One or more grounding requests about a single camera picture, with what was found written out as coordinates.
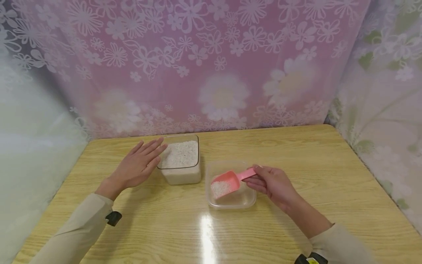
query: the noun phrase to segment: left hand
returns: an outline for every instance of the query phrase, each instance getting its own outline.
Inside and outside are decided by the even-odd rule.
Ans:
[[[163,140],[160,137],[147,144],[139,142],[123,158],[117,169],[103,180],[95,193],[114,201],[123,190],[145,182],[160,163],[159,155],[167,148],[166,144],[160,146]]]

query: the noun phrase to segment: wood grain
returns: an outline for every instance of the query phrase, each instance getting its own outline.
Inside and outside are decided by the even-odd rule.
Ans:
[[[331,126],[197,135],[203,168],[217,160],[283,168],[299,193],[358,236],[381,263],[419,263],[421,238]],[[14,263],[28,263],[141,138],[90,142]],[[114,209],[122,220],[106,227],[82,263],[291,264],[310,249],[262,195],[247,210],[209,208],[204,180],[171,186],[155,171],[141,187],[122,193]]]

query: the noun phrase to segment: clear plastic container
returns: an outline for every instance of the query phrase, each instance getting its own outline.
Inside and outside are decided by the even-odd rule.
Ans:
[[[179,185],[179,184],[190,184],[198,183],[201,181],[201,167],[200,167],[200,149],[199,149],[199,138],[195,134],[183,134],[173,135],[164,137],[163,144],[181,143],[187,141],[196,141],[198,144],[198,155],[192,160],[192,166],[179,166],[171,168],[163,168],[163,159],[168,155],[168,149],[165,150],[161,155],[161,162],[157,168],[161,171],[168,184]]]
[[[245,171],[247,168],[248,166],[243,161],[210,161],[207,163],[205,172],[205,196],[211,207],[217,209],[243,209],[255,204],[257,194],[254,190],[246,186],[244,182],[241,182],[239,190],[217,200],[214,199],[211,191],[211,182],[218,175],[227,171],[239,173]]]

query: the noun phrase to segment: white rice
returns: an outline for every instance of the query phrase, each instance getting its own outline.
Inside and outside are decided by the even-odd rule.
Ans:
[[[161,173],[168,184],[178,185],[201,181],[197,141],[171,143],[163,152],[161,159]]]
[[[228,182],[213,182],[211,184],[211,191],[214,199],[217,199],[230,192],[230,184]]]
[[[171,143],[162,154],[162,169],[195,166],[198,162],[198,142],[191,140]]]

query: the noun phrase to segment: pink floral curtain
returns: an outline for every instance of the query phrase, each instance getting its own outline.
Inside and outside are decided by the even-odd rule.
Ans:
[[[3,0],[0,50],[93,138],[315,124],[369,2]]]

